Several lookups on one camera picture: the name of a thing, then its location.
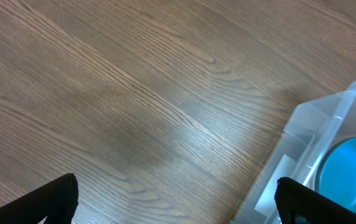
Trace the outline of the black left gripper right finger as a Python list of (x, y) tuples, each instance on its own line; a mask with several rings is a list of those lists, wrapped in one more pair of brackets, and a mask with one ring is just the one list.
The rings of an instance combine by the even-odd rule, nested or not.
[(282, 224), (356, 223), (356, 213), (289, 177), (278, 179), (274, 200)]

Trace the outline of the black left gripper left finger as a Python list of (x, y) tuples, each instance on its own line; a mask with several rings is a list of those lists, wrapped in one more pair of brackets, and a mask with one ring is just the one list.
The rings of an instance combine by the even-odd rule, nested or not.
[(78, 181), (65, 174), (0, 207), (0, 224), (71, 224), (78, 206)]

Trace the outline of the dark blue bowl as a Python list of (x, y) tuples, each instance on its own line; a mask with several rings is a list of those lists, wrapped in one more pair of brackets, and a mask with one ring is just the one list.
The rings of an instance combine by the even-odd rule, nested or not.
[(316, 191), (356, 213), (356, 138), (330, 150), (317, 172)]

